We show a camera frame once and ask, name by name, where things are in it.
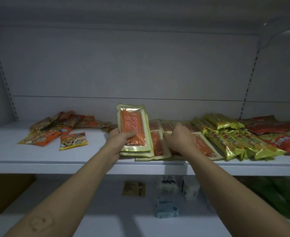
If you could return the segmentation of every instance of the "human hand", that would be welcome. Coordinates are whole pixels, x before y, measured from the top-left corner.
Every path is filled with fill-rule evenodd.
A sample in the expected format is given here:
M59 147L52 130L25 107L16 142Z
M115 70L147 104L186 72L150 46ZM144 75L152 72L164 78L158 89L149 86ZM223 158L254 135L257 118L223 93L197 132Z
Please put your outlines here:
M108 151L112 164L115 164L119 159L119 152L125 145L126 140L128 138L133 137L134 135L136 135L136 131L119 133L118 128L115 128L114 130L110 131L107 141L103 146L103 148Z
M164 139L171 149L183 153L190 149L196 149L196 139L187 127L177 123L172 134L164 133Z

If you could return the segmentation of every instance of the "scar on arm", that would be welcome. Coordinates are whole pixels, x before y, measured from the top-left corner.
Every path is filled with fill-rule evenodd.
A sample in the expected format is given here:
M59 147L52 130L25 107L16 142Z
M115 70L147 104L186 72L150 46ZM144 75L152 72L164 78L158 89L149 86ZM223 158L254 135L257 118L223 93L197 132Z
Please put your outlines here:
M41 215L36 215L29 223L33 232L41 232L55 224L54 217L50 211L45 211Z

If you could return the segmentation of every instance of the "lower shelf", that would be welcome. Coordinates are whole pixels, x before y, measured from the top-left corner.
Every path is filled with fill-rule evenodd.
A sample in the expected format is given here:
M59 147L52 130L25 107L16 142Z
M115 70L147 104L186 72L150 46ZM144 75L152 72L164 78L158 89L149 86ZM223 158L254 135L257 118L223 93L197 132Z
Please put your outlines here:
M87 146L59 151L57 138L46 147L18 145L33 122L13 122L0 127L0 173L74 174L104 145L107 133L99 129L77 129L86 132ZM272 161L217 161L231 175L290 176L290 156L278 156ZM185 161L135 162L120 159L108 174L193 175Z
M0 215L0 236L17 223L36 204L54 191L61 180L39 179ZM101 183L74 237L80 236L230 236L221 220L207 210L199 198L186 202L179 193L180 217L157 219L153 201L154 182L147 182L146 196L122 196L123 181Z

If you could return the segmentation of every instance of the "shelf surface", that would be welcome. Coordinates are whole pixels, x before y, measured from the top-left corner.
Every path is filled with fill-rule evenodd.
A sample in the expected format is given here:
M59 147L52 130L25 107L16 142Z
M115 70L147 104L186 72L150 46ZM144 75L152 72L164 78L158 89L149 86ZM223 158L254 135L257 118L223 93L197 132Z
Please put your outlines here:
M87 146L59 151L57 138L46 147L18 145L34 122L13 122L0 127L0 173L73 174L79 170L106 141L107 133L99 129L77 129L86 132ZM279 156L272 161L217 161L232 175L290 176L290 156ZM135 162L133 158L120 159L108 174L173 174L193 175L185 161Z
M54 191L62 181L39 179L0 215L0 236L3 236L26 213ZM122 196L123 181L104 181L96 192L74 237L117 236L231 236L217 214L206 208L201 195L186 202L179 193L176 197L180 216L157 219L154 182L146 183L146 196Z

